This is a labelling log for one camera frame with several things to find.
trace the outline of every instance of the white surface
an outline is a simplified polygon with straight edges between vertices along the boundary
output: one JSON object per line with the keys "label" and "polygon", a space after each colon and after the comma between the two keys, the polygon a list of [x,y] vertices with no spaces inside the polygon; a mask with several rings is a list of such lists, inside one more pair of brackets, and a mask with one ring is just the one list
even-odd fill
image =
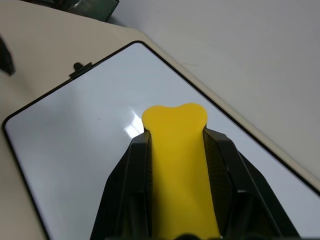
{"label": "white surface", "polygon": [[320,198],[169,67],[136,43],[11,118],[5,129],[49,234],[87,240],[106,180],[153,105],[199,103],[265,176],[303,237],[319,237]]}
{"label": "white surface", "polygon": [[132,27],[320,180],[319,0],[121,0]]}

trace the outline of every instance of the yellow rubber bone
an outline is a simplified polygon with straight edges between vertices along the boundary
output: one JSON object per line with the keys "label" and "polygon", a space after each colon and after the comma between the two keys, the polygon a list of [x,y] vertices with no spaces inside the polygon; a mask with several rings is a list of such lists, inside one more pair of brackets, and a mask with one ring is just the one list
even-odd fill
{"label": "yellow rubber bone", "polygon": [[219,238],[203,129],[206,110],[195,103],[153,106],[142,115],[152,144],[152,237],[195,234]]}

